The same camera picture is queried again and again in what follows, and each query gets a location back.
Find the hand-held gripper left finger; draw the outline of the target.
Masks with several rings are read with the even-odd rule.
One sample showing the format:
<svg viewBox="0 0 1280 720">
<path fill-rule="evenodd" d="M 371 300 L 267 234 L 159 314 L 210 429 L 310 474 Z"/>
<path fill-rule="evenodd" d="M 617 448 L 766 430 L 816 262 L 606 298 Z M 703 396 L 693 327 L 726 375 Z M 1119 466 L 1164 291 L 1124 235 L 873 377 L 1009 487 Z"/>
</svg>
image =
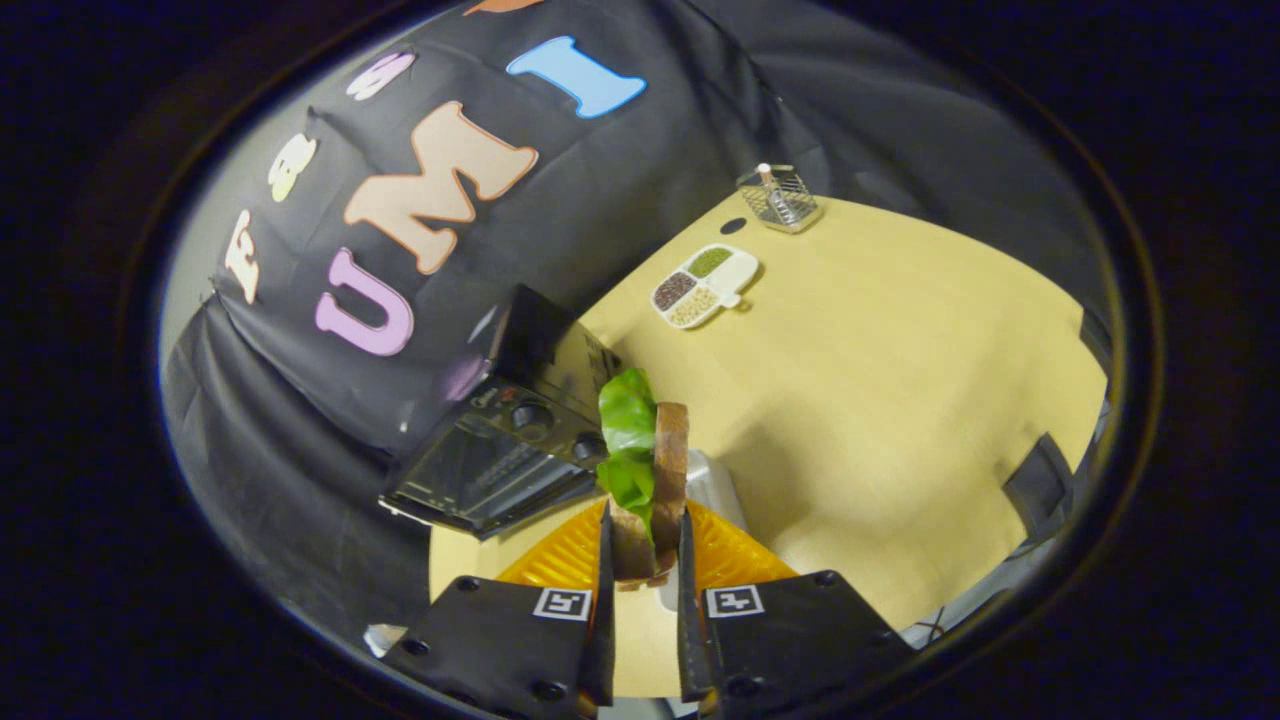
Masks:
<svg viewBox="0 0 1280 720">
<path fill-rule="evenodd" d="M 596 501 L 498 578 L 457 577 L 387 665 L 483 716 L 596 716 L 614 698 L 612 528 Z"/>
</svg>

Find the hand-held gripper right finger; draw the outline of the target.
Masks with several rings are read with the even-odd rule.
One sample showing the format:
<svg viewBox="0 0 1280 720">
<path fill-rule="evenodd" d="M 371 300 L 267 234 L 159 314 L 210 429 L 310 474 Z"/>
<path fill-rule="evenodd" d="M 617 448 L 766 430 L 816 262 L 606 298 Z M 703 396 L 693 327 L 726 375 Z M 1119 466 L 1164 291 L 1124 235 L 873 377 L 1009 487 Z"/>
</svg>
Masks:
<svg viewBox="0 0 1280 720">
<path fill-rule="evenodd" d="M 855 714 L 916 648 L 836 570 L 765 579 L 750 562 L 703 582 L 698 564 L 728 552 L 728 525 L 689 503 L 680 524 L 677 657 L 684 701 L 703 714 Z"/>
</svg>

